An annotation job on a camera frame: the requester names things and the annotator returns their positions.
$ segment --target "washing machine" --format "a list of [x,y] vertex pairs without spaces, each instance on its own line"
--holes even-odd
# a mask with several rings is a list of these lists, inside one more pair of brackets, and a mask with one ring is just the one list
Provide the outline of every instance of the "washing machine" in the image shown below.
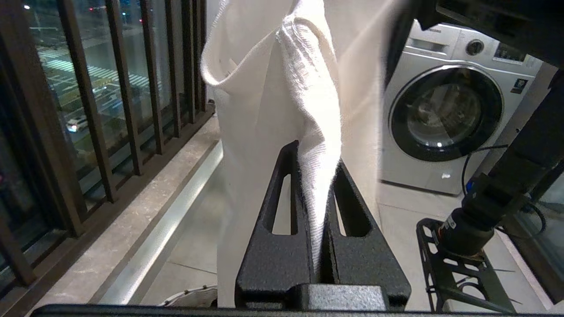
[[493,145],[541,64],[472,29],[415,21],[385,92],[381,179],[458,195],[466,156]]

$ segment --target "crosswalk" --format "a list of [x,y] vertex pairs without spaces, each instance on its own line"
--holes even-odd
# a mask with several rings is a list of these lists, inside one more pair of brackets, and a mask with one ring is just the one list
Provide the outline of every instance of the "crosswalk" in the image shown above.
[[40,58],[57,58],[59,56],[68,55],[69,51],[66,49],[58,50],[43,50],[38,52]]
[[[72,62],[66,60],[50,60],[45,64],[45,67],[57,69],[64,72],[74,72],[74,66]],[[96,66],[88,66],[88,74],[90,77],[99,77],[99,78],[109,78],[112,81],[118,81],[119,75],[117,71],[112,69],[106,69]],[[129,74],[129,83],[131,86],[135,87],[148,87],[149,86],[149,78],[145,76]],[[158,89],[162,89],[162,82],[158,82]]]

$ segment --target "towel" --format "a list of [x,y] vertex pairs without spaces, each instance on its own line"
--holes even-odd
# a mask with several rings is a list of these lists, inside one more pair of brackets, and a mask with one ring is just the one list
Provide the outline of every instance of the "towel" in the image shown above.
[[[390,25],[405,1],[222,1],[201,58],[213,90],[230,210],[218,245],[218,304],[235,277],[282,146],[298,162],[318,272],[327,194],[342,157],[374,218]],[[279,210],[289,210],[289,184]]]

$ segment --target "washing machine porthole window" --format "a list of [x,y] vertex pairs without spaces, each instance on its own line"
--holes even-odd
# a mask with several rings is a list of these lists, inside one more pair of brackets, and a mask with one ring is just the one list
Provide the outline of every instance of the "washing machine porthole window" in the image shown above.
[[408,155],[449,161],[478,149],[494,133],[503,101],[489,76],[448,65],[412,80],[392,107],[391,133]]

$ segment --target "car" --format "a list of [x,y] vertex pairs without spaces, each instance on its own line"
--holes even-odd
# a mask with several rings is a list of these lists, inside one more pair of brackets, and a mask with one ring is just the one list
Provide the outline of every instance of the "car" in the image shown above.
[[92,92],[94,93],[94,97],[97,98],[107,88],[108,88],[108,86],[102,86],[102,87],[92,89]]
[[76,118],[69,119],[67,121],[67,130],[71,133],[80,132],[88,127],[88,120],[86,116],[79,116]]

